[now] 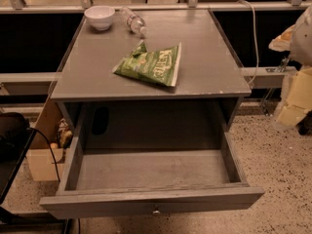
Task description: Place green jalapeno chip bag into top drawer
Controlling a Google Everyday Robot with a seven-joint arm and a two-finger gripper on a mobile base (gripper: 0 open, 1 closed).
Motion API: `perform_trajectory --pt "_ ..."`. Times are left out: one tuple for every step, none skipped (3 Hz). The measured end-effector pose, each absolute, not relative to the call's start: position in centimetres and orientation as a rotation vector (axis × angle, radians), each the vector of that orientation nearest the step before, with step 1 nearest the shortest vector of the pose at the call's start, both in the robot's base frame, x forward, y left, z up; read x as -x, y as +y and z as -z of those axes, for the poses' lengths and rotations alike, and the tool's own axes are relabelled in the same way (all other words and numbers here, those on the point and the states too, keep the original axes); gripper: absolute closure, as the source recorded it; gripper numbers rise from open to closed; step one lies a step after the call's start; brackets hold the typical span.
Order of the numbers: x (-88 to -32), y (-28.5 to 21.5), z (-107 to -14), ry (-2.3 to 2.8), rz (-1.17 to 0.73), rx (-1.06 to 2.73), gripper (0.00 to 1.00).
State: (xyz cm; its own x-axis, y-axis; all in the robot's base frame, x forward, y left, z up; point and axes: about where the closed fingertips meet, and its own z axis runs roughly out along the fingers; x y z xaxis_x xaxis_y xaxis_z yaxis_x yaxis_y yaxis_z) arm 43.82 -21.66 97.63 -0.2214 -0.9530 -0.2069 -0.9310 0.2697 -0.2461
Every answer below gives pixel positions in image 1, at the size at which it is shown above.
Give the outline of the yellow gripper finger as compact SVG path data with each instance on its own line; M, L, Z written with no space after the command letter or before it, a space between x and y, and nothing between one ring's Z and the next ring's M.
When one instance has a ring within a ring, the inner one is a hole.
M294 127L312 110L312 67L303 66L290 82L276 121Z
M269 43L269 49L276 52L289 51L292 48L294 26L288 27Z

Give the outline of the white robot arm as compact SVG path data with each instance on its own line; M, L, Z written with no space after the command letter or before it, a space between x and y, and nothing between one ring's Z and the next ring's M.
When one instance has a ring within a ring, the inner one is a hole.
M294 127L312 111L312 6L308 7L294 25L273 39L273 51L289 51L289 58L301 64L291 78L291 86L278 109L276 122Z

